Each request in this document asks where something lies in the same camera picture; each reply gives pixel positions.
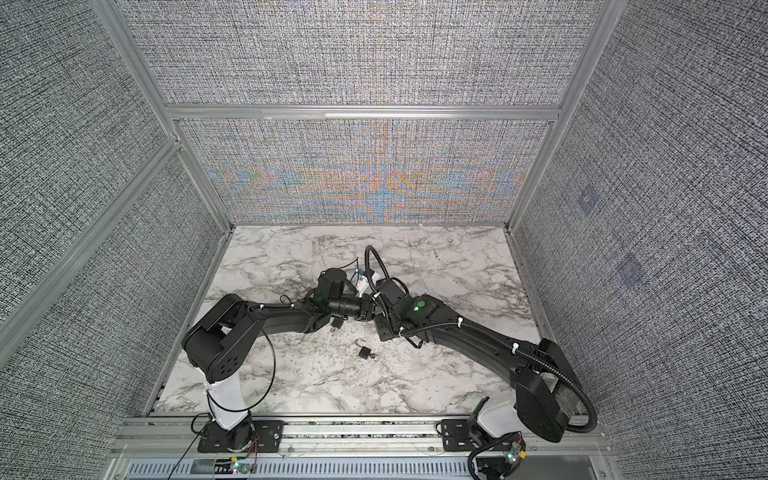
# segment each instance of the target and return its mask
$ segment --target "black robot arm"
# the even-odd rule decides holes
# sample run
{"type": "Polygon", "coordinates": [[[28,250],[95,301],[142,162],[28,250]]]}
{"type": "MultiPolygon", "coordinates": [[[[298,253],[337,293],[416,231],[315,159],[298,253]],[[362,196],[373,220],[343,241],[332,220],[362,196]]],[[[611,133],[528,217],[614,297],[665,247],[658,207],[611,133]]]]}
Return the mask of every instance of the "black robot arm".
{"type": "MultiPolygon", "coordinates": [[[[366,248],[365,268],[371,296],[358,297],[346,274],[333,268],[320,275],[317,287],[291,304],[262,304],[236,294],[226,295],[186,334],[184,350],[207,382],[214,384],[237,371],[253,342],[264,333],[315,332],[331,316],[372,318],[382,341],[402,337],[416,348],[424,342],[444,345],[502,377],[515,389],[517,417],[543,439],[559,442],[566,430],[594,429],[597,413],[556,343],[548,339],[539,344],[514,339],[465,318],[434,296],[414,298],[404,283],[389,277],[373,247],[366,248]],[[376,257],[384,275],[379,282],[372,279],[370,254],[376,257]],[[545,381],[543,372],[556,377],[554,386],[545,381]],[[579,401],[587,410],[586,425],[570,423],[579,401]]],[[[489,441],[486,437],[476,443],[489,441]]]]}
{"type": "Polygon", "coordinates": [[[225,295],[184,335],[181,345],[192,365],[214,383],[232,376],[264,333],[312,333],[331,316],[369,319],[371,310],[371,297],[357,297],[343,270],[332,268],[295,303],[256,303],[235,293],[225,295]]]}
{"type": "MultiPolygon", "coordinates": [[[[580,399],[586,400],[581,385],[560,347],[543,339],[538,345],[502,335],[457,313],[434,296],[412,298],[394,280],[384,279],[376,286],[388,310],[392,329],[382,313],[373,320],[382,341],[398,336],[416,336],[420,343],[444,345],[475,360],[504,379],[515,389],[517,413],[533,433],[550,442],[559,442],[566,430],[589,431],[594,425],[570,425],[580,399]],[[553,389],[538,374],[549,371],[568,381],[558,381],[553,389]]],[[[597,416],[590,414],[590,423],[597,416]]]]}

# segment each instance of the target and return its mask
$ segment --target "gray textured wall panel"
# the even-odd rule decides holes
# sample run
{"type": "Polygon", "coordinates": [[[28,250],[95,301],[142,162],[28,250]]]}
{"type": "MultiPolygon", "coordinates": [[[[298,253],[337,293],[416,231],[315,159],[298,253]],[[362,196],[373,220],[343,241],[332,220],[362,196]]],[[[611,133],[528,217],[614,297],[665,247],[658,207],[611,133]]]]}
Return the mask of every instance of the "gray textured wall panel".
{"type": "Polygon", "coordinates": [[[767,25],[631,1],[516,232],[630,479],[768,478],[767,25]]]}
{"type": "Polygon", "coordinates": [[[184,120],[235,223],[489,223],[544,121],[184,120]]]}
{"type": "Polygon", "coordinates": [[[165,135],[87,1],[0,24],[1,323],[165,135]]]}
{"type": "Polygon", "coordinates": [[[144,407],[219,239],[170,159],[0,370],[0,477],[98,476],[123,419],[144,407]]]}
{"type": "Polygon", "coordinates": [[[175,103],[559,104],[601,0],[119,0],[175,103]]]}

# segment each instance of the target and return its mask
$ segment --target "enclosure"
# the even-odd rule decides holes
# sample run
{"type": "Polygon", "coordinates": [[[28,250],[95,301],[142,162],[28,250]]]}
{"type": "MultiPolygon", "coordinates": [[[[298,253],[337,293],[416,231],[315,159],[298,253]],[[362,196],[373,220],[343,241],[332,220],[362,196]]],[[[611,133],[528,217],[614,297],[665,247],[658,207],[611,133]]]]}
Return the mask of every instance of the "enclosure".
{"type": "MultiPolygon", "coordinates": [[[[768,476],[763,2],[0,12],[0,478],[211,478],[183,335],[366,245],[564,350],[600,425],[532,435],[512,478],[768,476]]],[[[468,478],[433,423],[509,390],[372,323],[272,341],[240,373],[286,422],[254,478],[468,478]]]]}

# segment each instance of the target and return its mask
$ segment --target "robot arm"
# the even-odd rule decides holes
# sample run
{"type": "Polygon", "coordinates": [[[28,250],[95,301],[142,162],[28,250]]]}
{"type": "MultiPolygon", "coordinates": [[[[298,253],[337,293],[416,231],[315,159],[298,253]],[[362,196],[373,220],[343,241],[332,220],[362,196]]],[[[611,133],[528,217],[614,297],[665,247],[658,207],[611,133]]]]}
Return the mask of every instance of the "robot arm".
{"type": "Polygon", "coordinates": [[[343,270],[323,272],[316,288],[292,304],[255,303],[235,293],[225,295],[184,335],[182,347],[190,363],[205,377],[204,388],[213,422],[204,434],[216,437],[232,452],[250,447],[250,408],[243,400],[237,370],[253,342],[271,333],[312,333],[331,316],[369,319],[371,297],[355,295],[343,270]]]}
{"type": "Polygon", "coordinates": [[[556,343],[543,339],[536,345],[513,339],[466,319],[433,296],[413,298],[404,284],[389,278],[372,247],[366,248],[365,276],[372,295],[360,295],[343,270],[328,269],[320,275],[316,288],[290,305],[250,302],[236,294],[222,298],[182,342],[190,362],[205,376],[214,419],[206,425],[207,433],[223,439],[233,452],[247,448],[253,436],[237,370],[253,342],[264,333],[316,332],[334,315],[372,318],[382,341],[401,336],[416,348],[424,342],[447,346],[512,386],[514,403],[484,400],[468,420],[477,445],[487,446],[518,432],[520,425],[550,442],[559,442],[566,430],[590,432],[595,427],[594,407],[556,343]],[[384,276],[376,283],[369,252],[376,256],[384,276]],[[411,337],[418,338],[419,344],[411,337]],[[557,378],[554,387],[545,382],[543,372],[557,378]],[[580,400],[588,411],[589,423],[571,425],[580,400]]]}

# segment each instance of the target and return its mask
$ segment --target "white marble surface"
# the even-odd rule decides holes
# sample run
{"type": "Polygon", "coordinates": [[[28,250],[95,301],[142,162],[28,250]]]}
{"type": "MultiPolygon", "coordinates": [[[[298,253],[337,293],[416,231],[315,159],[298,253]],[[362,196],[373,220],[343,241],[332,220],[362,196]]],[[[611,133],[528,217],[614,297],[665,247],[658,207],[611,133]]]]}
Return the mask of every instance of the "white marble surface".
{"type": "MultiPolygon", "coordinates": [[[[268,303],[279,302],[282,293],[300,298],[324,269],[357,256],[362,267],[368,244],[412,293],[443,299],[505,335],[539,341],[499,227],[239,227],[198,319],[226,293],[268,303]]],[[[372,322],[348,321],[336,333],[326,326],[270,338],[277,351],[275,384],[257,412],[468,412],[483,396],[511,391],[485,367],[444,346],[417,350],[404,339],[381,343],[372,322]],[[357,356],[358,338],[378,362],[357,356]]],[[[271,370],[261,337],[240,368],[246,402],[261,397],[271,370]]],[[[182,352],[155,409],[204,411],[201,380],[182,352]]]]}

